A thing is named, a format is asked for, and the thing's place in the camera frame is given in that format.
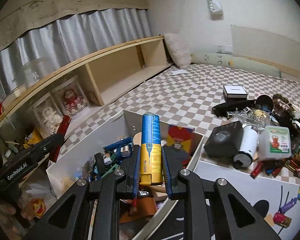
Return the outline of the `blue yellow lighter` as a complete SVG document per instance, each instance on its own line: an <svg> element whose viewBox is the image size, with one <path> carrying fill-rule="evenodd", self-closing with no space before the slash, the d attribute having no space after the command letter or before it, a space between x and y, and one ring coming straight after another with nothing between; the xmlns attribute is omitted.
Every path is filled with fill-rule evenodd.
<svg viewBox="0 0 300 240"><path fill-rule="evenodd" d="M159 116L142 116L140 184L158 185L162 178L161 133Z"/></svg>

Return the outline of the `round wooden coaster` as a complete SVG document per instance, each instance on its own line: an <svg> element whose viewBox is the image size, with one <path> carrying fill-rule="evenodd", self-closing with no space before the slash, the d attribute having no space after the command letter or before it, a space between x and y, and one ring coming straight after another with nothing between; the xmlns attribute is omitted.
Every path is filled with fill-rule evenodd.
<svg viewBox="0 0 300 240"><path fill-rule="evenodd" d="M142 132L138 132L133 137L133 145L141 146Z"/></svg>

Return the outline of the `dark blue lighter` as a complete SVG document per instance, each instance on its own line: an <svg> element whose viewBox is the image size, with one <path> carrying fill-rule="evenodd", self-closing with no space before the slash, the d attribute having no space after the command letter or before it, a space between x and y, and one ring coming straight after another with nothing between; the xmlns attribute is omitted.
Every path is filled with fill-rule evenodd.
<svg viewBox="0 0 300 240"><path fill-rule="evenodd" d="M122 148L123 146L127 146L132 142L133 142L133 138L132 137L127 137L127 138L124 138L124 139L119 140L117 142L114 142L110 145L106 145L106 146L103 147L103 149L104 149L105 152L109 152L109 151L113 151L113 150L118 149L118 148Z"/></svg>

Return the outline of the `white shoe box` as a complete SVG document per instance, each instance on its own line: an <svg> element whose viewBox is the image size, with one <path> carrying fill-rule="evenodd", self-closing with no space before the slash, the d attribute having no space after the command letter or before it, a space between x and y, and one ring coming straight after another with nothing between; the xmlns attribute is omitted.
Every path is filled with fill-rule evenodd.
<svg viewBox="0 0 300 240"><path fill-rule="evenodd" d="M105 153L104 148L121 141L121 139L133 138L141 132L141 129L142 115L122 110L99 128L94 129L89 135L85 135L79 143L70 147L70 150L67 150L56 163L46 170L56 197L59 199L70 188L69 185L72 185L79 178L95 178L91 174L92 172L96 174L96 178L101 178L119 158L117 157L112 161L113 154ZM191 159L186 167L190 171L194 171L200 159L203 141L202 134L192 133ZM97 156L96 162L94 155L98 153L100 154ZM154 217L132 239L150 239L177 204L179 203L176 201L165 200Z"/></svg>

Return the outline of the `red yellow card box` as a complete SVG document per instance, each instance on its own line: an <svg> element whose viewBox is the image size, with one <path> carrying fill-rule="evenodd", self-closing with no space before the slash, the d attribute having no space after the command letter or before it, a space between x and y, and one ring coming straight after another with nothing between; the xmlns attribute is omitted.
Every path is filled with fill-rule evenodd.
<svg viewBox="0 0 300 240"><path fill-rule="evenodd" d="M167 134L167 146L173 146L177 150L184 150L185 152L190 154L193 137L193 128L169 125Z"/></svg>

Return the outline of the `black square box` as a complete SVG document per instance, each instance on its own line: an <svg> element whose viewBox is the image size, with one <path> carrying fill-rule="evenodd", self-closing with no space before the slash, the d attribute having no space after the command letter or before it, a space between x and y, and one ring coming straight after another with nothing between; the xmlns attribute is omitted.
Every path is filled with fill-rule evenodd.
<svg viewBox="0 0 300 240"><path fill-rule="evenodd" d="M243 127L239 121L213 129L204 150L210 158L231 159L238 152L243 138Z"/></svg>

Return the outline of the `checkered bed sheet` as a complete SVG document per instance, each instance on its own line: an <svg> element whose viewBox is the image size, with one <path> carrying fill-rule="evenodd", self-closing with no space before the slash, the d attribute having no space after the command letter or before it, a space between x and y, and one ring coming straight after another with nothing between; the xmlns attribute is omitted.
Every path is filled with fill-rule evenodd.
<svg viewBox="0 0 300 240"><path fill-rule="evenodd" d="M224 85L243 86L249 99L279 93L300 107L300 84L289 79L204 64L192 64L185 74L176 76L172 75L174 69L167 69L85 118L70 133L61 154L123 109L140 115L157 114L168 124L194 128L207 140L215 127L226 123L225 118L211 112L213 106L224 102Z"/></svg>

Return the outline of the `white bunny doll case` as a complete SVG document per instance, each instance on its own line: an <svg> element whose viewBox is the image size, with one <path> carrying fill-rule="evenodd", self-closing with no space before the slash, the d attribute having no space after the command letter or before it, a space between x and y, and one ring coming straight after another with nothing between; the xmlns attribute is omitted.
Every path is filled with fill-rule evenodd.
<svg viewBox="0 0 300 240"><path fill-rule="evenodd" d="M46 93L34 102L30 110L34 116L36 128L43 138L57 132L63 116L51 93Z"/></svg>

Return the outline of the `wooden side shelf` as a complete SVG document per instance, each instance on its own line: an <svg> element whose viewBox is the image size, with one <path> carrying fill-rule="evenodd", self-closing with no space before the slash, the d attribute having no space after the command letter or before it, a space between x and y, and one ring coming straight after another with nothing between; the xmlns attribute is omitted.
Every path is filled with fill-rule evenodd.
<svg viewBox="0 0 300 240"><path fill-rule="evenodd" d="M42 78L22 85L4 101L0 137L14 141L35 127L42 137L69 115L72 132L85 119L134 87L168 68L163 36L142 38L91 53Z"/></svg>

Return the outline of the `red dress doll case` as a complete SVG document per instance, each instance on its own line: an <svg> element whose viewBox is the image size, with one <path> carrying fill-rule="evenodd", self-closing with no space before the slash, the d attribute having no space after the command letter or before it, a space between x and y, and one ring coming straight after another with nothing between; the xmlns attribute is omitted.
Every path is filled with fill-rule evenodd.
<svg viewBox="0 0 300 240"><path fill-rule="evenodd" d="M77 76L66 80L54 88L51 93L64 115L74 116L81 112L88 104Z"/></svg>

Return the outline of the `white cylindrical speaker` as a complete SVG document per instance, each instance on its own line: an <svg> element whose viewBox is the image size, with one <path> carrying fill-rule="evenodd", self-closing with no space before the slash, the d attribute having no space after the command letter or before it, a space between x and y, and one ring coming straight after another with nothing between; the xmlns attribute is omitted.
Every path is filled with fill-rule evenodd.
<svg viewBox="0 0 300 240"><path fill-rule="evenodd" d="M247 168L254 159L258 146L259 131L254 125L246 125L243 128L243 137L239 152L234 156L234 168Z"/></svg>

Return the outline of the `red lighter by speaker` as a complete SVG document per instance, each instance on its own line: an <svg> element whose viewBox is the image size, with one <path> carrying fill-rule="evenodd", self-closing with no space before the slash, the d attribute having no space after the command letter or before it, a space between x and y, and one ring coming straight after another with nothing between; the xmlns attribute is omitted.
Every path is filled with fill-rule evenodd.
<svg viewBox="0 0 300 240"><path fill-rule="evenodd" d="M263 169L264 169L264 163L262 161L259 161L257 166L250 173L251 178L255 179L263 171Z"/></svg>

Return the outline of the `small black white box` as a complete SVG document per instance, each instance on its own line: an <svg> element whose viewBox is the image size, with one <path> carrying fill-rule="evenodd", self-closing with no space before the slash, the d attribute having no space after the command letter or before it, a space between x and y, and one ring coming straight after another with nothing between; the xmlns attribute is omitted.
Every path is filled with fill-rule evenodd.
<svg viewBox="0 0 300 240"><path fill-rule="evenodd" d="M228 99L243 99L246 100L248 97L247 91L243 86L223 86L223 93Z"/></svg>

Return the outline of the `clear plastic storage box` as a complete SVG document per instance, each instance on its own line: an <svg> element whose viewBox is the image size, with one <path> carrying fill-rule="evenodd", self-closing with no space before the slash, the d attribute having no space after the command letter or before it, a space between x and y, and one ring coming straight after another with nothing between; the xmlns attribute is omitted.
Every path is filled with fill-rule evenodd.
<svg viewBox="0 0 300 240"><path fill-rule="evenodd" d="M290 132L286 127L266 126L259 135L258 160L281 160L292 155Z"/></svg>

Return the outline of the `fluffy white pillow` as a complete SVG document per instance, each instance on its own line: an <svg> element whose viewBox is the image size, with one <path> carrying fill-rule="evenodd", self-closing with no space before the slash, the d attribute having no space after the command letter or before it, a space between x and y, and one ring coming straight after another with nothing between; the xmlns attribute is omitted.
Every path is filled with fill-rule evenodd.
<svg viewBox="0 0 300 240"><path fill-rule="evenodd" d="M164 40L172 61L179 68L187 68L191 64L190 47L180 34L166 33Z"/></svg>

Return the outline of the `purple lighter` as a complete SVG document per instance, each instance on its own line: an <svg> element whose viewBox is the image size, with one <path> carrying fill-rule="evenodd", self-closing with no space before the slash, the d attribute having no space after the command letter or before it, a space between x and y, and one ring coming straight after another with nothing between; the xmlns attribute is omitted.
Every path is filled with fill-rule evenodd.
<svg viewBox="0 0 300 240"><path fill-rule="evenodd" d="M281 214L285 214L288 210L290 210L296 203L298 199L292 198L290 202L286 203L284 206L280 207L279 212Z"/></svg>

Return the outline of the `grey curtain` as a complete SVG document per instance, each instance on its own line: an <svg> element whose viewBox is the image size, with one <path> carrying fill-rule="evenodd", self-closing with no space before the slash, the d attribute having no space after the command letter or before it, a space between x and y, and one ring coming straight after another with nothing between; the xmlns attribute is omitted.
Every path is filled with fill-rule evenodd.
<svg viewBox="0 0 300 240"><path fill-rule="evenodd" d="M21 35L0 52L0 101L26 81L24 65L42 61L40 77L95 51L150 37L146 9L69 15Z"/></svg>

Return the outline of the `green bolster pillow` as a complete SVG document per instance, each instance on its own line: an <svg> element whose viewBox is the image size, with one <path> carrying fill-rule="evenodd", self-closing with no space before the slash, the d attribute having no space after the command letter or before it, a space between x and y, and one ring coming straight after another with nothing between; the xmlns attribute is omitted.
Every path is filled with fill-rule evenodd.
<svg viewBox="0 0 300 240"><path fill-rule="evenodd" d="M282 77L281 71L276 67L243 57L233 57L230 54L205 53L197 51L191 55L191 59L194 64L230 67L266 76Z"/></svg>

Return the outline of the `hanging white paper bag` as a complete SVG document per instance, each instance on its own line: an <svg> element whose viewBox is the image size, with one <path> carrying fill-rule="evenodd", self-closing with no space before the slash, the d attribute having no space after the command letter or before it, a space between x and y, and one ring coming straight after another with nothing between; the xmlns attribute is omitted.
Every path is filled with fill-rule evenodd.
<svg viewBox="0 0 300 240"><path fill-rule="evenodd" d="M222 4L219 0L207 0L212 15L223 15Z"/></svg>

